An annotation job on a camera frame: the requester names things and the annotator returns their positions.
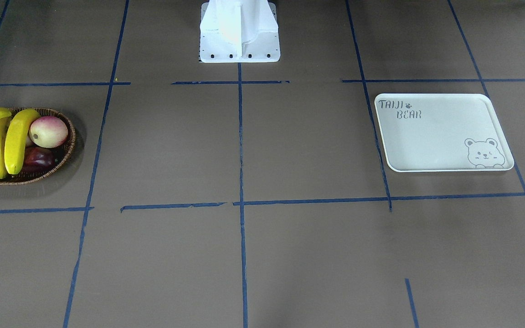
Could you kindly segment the brown wicker basket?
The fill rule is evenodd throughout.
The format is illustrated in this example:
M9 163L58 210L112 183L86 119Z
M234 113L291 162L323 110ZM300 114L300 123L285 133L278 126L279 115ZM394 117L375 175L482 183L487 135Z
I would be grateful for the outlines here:
M26 185L35 181L40 181L49 177L58 171L67 161L69 161L71 155L74 152L77 141L77 132L71 120L65 116L62 112L54 110L52 108L35 108L39 114L45 114L46 116L53 116L62 120L67 124L67 141L59 147L52 148L53 155L56 156L56 164L42 173L20 173L11 177L0 180L0 185Z

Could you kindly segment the white bear tray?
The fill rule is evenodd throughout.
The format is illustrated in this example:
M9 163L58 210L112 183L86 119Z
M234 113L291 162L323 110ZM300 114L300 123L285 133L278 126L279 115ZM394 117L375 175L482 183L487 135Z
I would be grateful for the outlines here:
M374 104L386 163L393 171L507 171L515 165L485 95L382 93Z

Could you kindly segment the red yellow apple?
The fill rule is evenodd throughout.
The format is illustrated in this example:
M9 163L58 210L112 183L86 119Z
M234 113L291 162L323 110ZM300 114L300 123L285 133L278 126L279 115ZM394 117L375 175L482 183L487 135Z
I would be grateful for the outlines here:
M65 143L68 129L60 118L43 116L31 123L28 136L38 147L56 148Z

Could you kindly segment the dark purple plum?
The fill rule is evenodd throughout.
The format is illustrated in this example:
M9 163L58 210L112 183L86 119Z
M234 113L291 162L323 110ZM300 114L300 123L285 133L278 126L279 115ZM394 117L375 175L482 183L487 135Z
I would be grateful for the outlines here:
M52 150L42 147L28 147L24 151L21 172L46 172L54 168L56 165L57 159Z

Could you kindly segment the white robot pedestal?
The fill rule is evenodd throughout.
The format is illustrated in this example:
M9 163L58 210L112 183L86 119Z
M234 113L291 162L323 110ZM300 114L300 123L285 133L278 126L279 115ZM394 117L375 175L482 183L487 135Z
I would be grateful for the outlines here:
M281 58L277 9L268 0L209 0L201 6L203 63L266 63Z

